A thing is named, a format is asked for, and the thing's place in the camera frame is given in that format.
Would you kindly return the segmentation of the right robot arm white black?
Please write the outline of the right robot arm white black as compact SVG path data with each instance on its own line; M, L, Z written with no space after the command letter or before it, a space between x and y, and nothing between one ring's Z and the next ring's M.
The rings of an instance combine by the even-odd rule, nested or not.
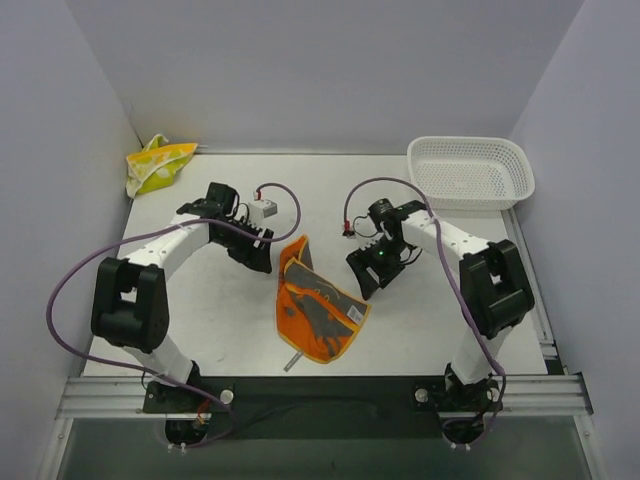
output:
M369 207L368 222L369 231L355 235L359 247L346 257L364 299L403 272L403 252L419 250L440 260L467 324L447 366L450 379L443 396L452 408L468 408L479 398L478 384L492 373L504 374L497 355L535 305L518 248L509 240L492 242L440 220L418 200L398 207L386 198L378 200Z

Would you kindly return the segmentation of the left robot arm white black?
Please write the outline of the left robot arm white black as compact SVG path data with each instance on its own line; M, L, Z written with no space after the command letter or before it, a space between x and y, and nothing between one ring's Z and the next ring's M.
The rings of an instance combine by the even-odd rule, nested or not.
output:
M189 257L213 243L250 270L269 274L274 232L262 222L277 213L275 202L260 197L236 216L237 191L212 182L206 196L182 205L174 230L153 238L122 259L106 258L98 267L91 316L92 333L132 355L167 385L166 399L177 410L195 409L202 399L198 365L170 338L167 282Z

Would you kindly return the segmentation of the orange grey towel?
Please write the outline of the orange grey towel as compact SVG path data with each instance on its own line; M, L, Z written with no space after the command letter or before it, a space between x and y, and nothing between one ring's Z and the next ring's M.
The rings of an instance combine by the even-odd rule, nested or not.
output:
M371 305L314 271L309 238L298 237L280 254L276 294L279 336L320 364L337 360L364 326Z

